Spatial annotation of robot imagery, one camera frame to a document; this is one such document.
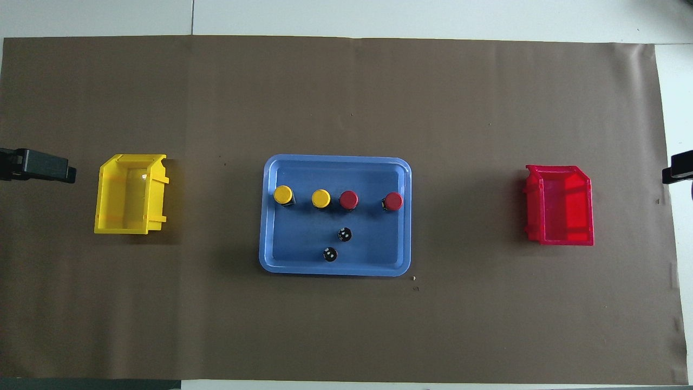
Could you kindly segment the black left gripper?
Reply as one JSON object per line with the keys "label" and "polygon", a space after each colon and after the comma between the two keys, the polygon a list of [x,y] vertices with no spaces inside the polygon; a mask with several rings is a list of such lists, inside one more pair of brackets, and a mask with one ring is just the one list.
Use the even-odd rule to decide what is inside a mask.
{"label": "black left gripper", "polygon": [[69,165],[67,158],[38,151],[26,151],[24,148],[1,148],[1,180],[27,181],[30,179],[74,184],[76,168]]}

